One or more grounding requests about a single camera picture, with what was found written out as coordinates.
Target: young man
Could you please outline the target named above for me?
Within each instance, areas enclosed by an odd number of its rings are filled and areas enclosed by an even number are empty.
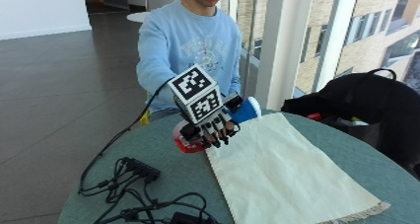
[[[219,0],[175,0],[150,12],[140,30],[138,80],[150,95],[163,82],[198,64],[217,81],[222,95],[241,94],[241,32],[215,7]],[[173,93],[161,89],[150,120],[178,112]]]

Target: black backpack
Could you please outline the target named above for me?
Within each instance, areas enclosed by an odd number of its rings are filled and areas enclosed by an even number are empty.
[[[380,70],[392,78],[373,74]],[[395,78],[389,69],[342,76],[318,93],[286,100],[280,110],[302,116],[319,113],[320,122],[363,140],[419,179],[420,95]],[[342,123],[355,117],[368,125]]]

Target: floor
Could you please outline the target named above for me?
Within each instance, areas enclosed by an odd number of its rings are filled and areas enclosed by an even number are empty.
[[[117,12],[129,12],[129,10],[108,6],[101,2],[86,2],[86,11],[88,14],[105,14],[105,13],[117,13]]]
[[[80,174],[136,119],[140,23],[90,15],[93,31],[0,40],[0,223],[53,224]]]

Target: doorway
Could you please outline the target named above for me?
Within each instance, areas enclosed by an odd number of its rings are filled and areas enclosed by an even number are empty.
[[[128,0],[85,0],[88,15],[130,11]]]

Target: round table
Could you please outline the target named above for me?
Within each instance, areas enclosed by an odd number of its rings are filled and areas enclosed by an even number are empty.
[[[383,213],[354,223],[420,223],[420,183],[417,180],[373,148],[348,134],[299,115],[288,113],[283,115],[354,180],[380,200],[391,203],[389,209]],[[92,167],[85,186],[94,186],[112,178],[114,164],[120,158],[136,158],[161,171],[159,178],[149,185],[152,198],[167,201],[187,192],[198,192],[207,200],[206,211],[221,223],[231,224],[234,223],[233,216],[206,153],[183,154],[173,143],[171,130],[179,121],[181,116],[175,114],[126,133]],[[133,183],[132,187],[142,193],[144,183]],[[58,223],[93,223],[110,206],[105,203],[105,197],[106,193],[85,197],[78,195],[76,190],[68,197]],[[201,205],[195,197],[186,198],[183,201]],[[108,217],[117,215],[122,209],[137,206],[140,206],[138,202],[125,197]],[[198,213],[186,207],[173,205],[158,210],[154,217],[170,218],[175,211],[194,216]]]
[[[142,13],[134,13],[128,15],[128,20],[133,21],[133,22],[138,22],[138,23],[144,23],[145,22],[145,18],[148,16],[150,12],[142,12]]]

